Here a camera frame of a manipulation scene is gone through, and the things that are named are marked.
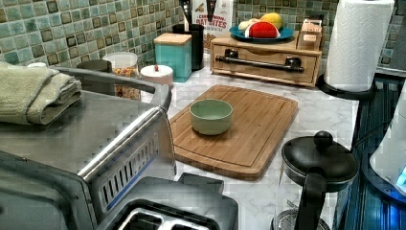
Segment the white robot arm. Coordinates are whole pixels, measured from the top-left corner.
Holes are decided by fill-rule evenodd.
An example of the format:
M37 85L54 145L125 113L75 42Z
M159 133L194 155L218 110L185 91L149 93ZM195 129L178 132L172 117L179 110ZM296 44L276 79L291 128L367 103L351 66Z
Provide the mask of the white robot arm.
M377 150L370 158L372 169L405 196L406 85L400 93L394 117Z

